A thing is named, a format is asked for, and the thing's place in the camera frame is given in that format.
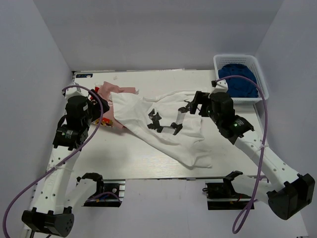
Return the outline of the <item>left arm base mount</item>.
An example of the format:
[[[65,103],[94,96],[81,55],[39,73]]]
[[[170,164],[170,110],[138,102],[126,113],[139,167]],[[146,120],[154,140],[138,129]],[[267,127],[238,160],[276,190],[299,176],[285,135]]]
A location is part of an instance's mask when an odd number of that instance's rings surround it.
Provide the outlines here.
[[[86,173],[76,178],[76,185],[81,181],[92,180],[95,185],[93,193],[84,203],[84,207],[120,207],[125,193],[125,180],[104,180],[97,173]]]

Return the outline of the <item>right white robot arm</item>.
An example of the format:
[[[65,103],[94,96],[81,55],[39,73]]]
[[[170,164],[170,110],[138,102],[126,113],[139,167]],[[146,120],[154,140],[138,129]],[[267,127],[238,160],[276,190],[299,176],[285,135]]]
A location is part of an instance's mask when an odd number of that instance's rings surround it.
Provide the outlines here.
[[[315,180],[301,175],[279,158],[255,132],[254,127],[234,110],[233,100],[226,92],[195,93],[190,113],[210,118],[219,133],[246,154],[269,180],[268,183],[234,171],[224,177],[224,193],[231,198],[245,194],[266,203],[283,220],[308,206],[313,198]]]

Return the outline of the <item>red cartoon print t-shirt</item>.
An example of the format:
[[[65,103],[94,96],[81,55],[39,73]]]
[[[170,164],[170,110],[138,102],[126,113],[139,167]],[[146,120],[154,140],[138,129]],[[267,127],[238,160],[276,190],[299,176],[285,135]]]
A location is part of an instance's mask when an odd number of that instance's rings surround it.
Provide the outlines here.
[[[98,93],[99,89],[100,89],[101,85],[98,83],[95,83],[95,88],[94,90]],[[97,125],[99,123],[99,119],[95,120],[92,122],[92,124]],[[101,122],[102,126],[107,126],[107,127],[113,127],[113,121],[103,117],[102,122]]]

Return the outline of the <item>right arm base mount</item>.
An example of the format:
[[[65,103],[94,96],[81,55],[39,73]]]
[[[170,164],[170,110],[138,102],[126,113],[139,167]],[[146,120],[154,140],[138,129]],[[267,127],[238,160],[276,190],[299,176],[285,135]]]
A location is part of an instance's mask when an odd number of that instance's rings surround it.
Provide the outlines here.
[[[233,171],[221,179],[205,182],[202,193],[207,197],[208,210],[242,210],[248,204],[251,198],[237,193],[232,185],[232,181],[242,174],[240,171]]]

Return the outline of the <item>pink t-shirt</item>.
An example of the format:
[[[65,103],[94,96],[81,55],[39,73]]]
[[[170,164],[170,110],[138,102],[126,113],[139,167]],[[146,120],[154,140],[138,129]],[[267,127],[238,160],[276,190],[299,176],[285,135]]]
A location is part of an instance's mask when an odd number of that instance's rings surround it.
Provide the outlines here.
[[[105,100],[107,100],[108,105],[110,107],[110,110],[103,114],[103,117],[108,118],[113,121],[113,127],[122,129],[124,126],[119,123],[114,118],[114,112],[113,112],[113,103],[111,99],[111,93],[131,93],[131,94],[138,94],[138,90],[136,90],[135,87],[119,87],[117,85],[111,84],[109,82],[104,82],[103,85],[101,85],[98,94]]]

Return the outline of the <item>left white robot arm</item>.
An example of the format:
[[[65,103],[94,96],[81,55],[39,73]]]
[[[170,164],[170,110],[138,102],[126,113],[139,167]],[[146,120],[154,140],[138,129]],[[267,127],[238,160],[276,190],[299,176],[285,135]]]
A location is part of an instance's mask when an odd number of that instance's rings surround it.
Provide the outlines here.
[[[63,90],[67,103],[57,123],[50,163],[42,177],[44,185],[33,207],[21,218],[32,234],[67,237],[74,224],[75,206],[84,204],[89,194],[94,198],[104,194],[105,186],[90,177],[83,178],[79,188],[66,192],[76,160],[95,135],[88,133],[91,123],[102,120],[109,110],[107,101],[94,89],[88,90],[87,96],[82,94],[83,89],[71,85]]]

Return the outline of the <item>white t-shirt black print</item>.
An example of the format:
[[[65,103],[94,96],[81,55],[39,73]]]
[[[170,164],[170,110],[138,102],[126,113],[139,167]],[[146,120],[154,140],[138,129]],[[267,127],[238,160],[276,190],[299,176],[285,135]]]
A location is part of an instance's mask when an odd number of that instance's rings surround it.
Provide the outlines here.
[[[155,149],[189,168],[211,168],[202,119],[190,113],[195,91],[172,91],[146,98],[111,93],[114,118]]]

